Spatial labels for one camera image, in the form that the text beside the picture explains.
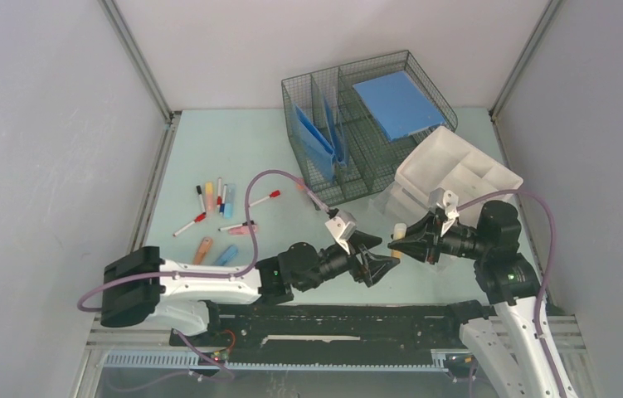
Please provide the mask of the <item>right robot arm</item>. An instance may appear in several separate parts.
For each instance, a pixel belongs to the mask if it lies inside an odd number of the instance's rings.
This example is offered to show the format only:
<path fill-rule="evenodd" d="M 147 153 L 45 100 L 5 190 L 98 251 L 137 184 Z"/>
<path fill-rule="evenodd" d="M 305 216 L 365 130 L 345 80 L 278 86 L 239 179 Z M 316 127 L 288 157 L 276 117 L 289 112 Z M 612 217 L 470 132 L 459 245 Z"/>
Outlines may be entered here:
<path fill-rule="evenodd" d="M 509 335 L 506 347 L 479 305 L 453 305 L 456 315 L 441 325 L 454 347 L 466 346 L 500 397 L 575 397 L 547 319 L 545 278 L 519 251 L 521 224 L 516 208 L 491 200 L 475 227 L 455 222 L 437 207 L 409 226 L 389 248 L 435 264 L 441 255 L 473 260 L 475 279 Z"/>

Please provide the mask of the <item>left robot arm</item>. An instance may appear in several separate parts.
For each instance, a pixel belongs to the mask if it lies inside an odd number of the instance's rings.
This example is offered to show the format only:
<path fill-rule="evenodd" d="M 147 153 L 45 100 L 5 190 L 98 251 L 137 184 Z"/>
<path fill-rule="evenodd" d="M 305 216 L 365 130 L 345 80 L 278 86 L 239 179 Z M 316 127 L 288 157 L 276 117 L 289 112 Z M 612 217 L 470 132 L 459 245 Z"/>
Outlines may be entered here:
<path fill-rule="evenodd" d="M 293 301 L 294 292 L 318 288 L 347 273 L 372 287 L 399 265 L 397 258 L 375 255 L 381 238 L 357 231 L 350 251 L 338 244 L 316 250 L 298 242 L 253 269 L 190 265 L 165 260 L 157 246 L 145 246 L 107 265 L 104 270 L 100 324 L 126 328 L 158 323 L 212 345 L 221 335 L 221 304 L 277 305 Z"/>

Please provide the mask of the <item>blue folder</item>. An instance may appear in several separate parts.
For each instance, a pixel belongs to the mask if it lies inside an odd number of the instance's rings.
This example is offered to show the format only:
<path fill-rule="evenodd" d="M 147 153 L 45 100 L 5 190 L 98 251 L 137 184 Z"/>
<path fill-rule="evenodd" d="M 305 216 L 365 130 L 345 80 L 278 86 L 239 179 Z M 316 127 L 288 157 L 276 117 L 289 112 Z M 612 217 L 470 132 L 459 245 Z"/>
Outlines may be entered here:
<path fill-rule="evenodd" d="M 403 70 L 355 83 L 353 89 L 388 141 L 447 126 L 443 114 Z"/>
<path fill-rule="evenodd" d="M 345 132 L 343 130 L 343 125 L 341 122 L 337 122 L 333 116 L 333 109 L 329 105 L 329 102 L 326 99 L 323 99 L 324 103 L 324 115 L 326 118 L 326 122 L 328 125 L 329 136 L 331 139 L 331 144 L 335 153 L 336 163 L 340 167 L 348 166 L 348 142 L 345 136 Z"/>
<path fill-rule="evenodd" d="M 297 104 L 293 104 L 293 115 L 294 131 L 307 157 L 325 181 L 333 182 L 335 177 L 333 147 Z"/>

